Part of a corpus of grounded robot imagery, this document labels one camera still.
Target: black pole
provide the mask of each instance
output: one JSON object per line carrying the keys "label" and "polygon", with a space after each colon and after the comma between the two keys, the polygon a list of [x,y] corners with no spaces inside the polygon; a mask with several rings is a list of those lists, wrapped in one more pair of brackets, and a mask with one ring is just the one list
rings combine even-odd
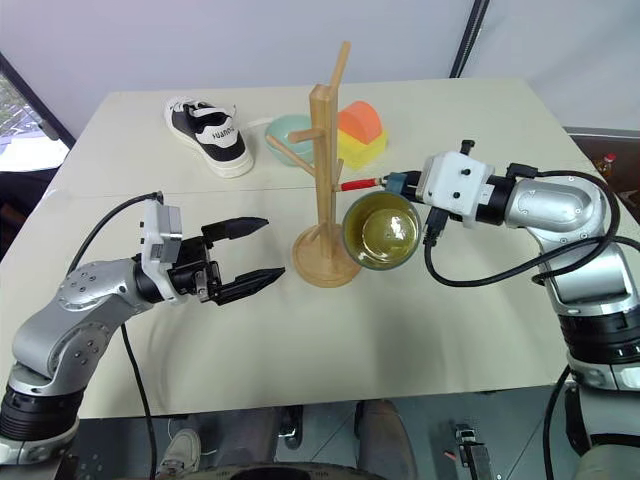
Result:
{"label": "black pole", "polygon": [[464,29],[464,35],[458,47],[458,53],[453,62],[449,78],[460,78],[460,75],[462,75],[462,70],[464,70],[473,45],[476,43],[476,38],[480,32],[482,20],[484,19],[484,14],[487,12],[488,6],[489,0],[474,0],[471,13],[469,14],[469,20],[467,20],[467,27]]}
{"label": "black pole", "polygon": [[31,87],[27,85],[27,82],[25,82],[20,74],[16,72],[2,53],[0,53],[0,73],[4,74],[11,84],[16,87],[16,90],[18,90],[27,102],[29,102],[31,108],[33,108],[45,122],[51,125],[60,137],[60,140],[62,140],[62,143],[71,149],[75,145],[76,139],[71,135],[71,133],[69,133],[64,125],[60,123],[51,110],[47,108],[44,102],[40,100]]}

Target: white table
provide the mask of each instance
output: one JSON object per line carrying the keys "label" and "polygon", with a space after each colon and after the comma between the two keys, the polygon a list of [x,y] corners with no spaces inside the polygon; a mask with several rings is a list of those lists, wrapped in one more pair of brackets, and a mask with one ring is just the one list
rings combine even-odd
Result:
{"label": "white table", "polygon": [[[240,123],[246,123],[304,112],[308,91],[208,90],[193,96],[236,103]],[[52,298],[90,228],[115,204],[157,189],[166,192],[167,204],[181,207],[185,237],[224,218],[269,218],[271,224],[250,237],[216,244],[223,280],[280,265],[287,273],[243,301],[223,307],[196,299],[179,307],[160,304],[129,321],[154,414],[515,388],[556,379],[565,363],[560,328],[545,290],[526,275],[451,289],[433,281],[416,255],[392,271],[363,270],[338,289],[302,281],[290,249],[315,222],[311,178],[271,158],[259,128],[247,132],[255,169],[235,180],[217,178],[163,124],[163,100],[176,93],[109,96],[0,264],[0,382],[13,362],[13,334]],[[475,139],[472,155],[498,172],[512,161],[593,170],[518,80],[341,87],[341,104],[355,99],[379,110],[390,144],[367,172],[345,171],[345,179],[419,169],[427,155],[457,150],[463,138]],[[338,217],[359,195],[338,196]],[[426,211],[420,208],[423,217]],[[136,253],[141,214],[133,207],[114,219],[84,260]],[[620,233],[638,237],[626,211]],[[446,276],[470,279],[536,253],[523,231],[486,225],[470,231],[452,223],[435,261]],[[630,253],[628,260],[640,273],[638,256]],[[82,417],[142,413],[119,337],[86,391]]]}

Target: teal bowl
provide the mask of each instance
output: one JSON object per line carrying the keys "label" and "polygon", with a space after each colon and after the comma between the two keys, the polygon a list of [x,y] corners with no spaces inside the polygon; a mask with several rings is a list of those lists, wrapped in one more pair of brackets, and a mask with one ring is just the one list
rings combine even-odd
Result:
{"label": "teal bowl", "polygon": [[[297,130],[307,130],[311,128],[311,119],[307,115],[283,115],[276,118],[264,133],[265,138],[267,135],[272,135],[274,138],[280,140],[286,147],[292,152],[297,154],[308,164],[313,164],[313,141],[307,140],[300,143],[290,143],[287,138],[289,132],[295,132]],[[265,140],[267,147],[271,150],[271,153],[285,165],[297,167],[292,160],[289,160],[284,153],[271,146],[269,142]]]}

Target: shoe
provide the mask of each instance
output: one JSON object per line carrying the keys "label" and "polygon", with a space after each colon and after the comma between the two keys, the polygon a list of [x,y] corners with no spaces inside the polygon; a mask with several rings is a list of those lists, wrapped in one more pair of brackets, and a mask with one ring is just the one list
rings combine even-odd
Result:
{"label": "shoe", "polygon": [[181,478],[198,471],[200,465],[200,437],[190,428],[176,433],[164,452],[156,475]]}
{"label": "shoe", "polygon": [[223,178],[238,177],[253,167],[253,157],[227,110],[188,97],[176,97],[165,106],[167,126],[181,141],[204,157]]}

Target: gray pants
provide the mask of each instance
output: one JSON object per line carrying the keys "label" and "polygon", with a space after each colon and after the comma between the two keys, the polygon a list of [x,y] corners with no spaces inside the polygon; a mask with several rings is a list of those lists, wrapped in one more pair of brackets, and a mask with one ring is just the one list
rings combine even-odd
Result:
{"label": "gray pants", "polygon": [[[415,480],[418,478],[416,461],[409,437],[393,403],[384,400],[364,402],[362,418],[359,423],[360,454],[357,474],[353,469],[329,467],[313,464],[273,464],[278,442],[281,411],[278,408],[260,408],[236,412],[230,421],[223,425],[223,436],[218,447],[215,466],[212,470],[189,475],[189,480],[218,478],[221,470],[241,469],[244,475],[251,476],[251,469],[260,469],[256,478],[266,477],[264,469],[289,468],[295,471],[319,468],[325,477],[348,478],[367,472],[371,478],[376,476],[387,480]],[[300,478],[295,473],[292,478]]]}

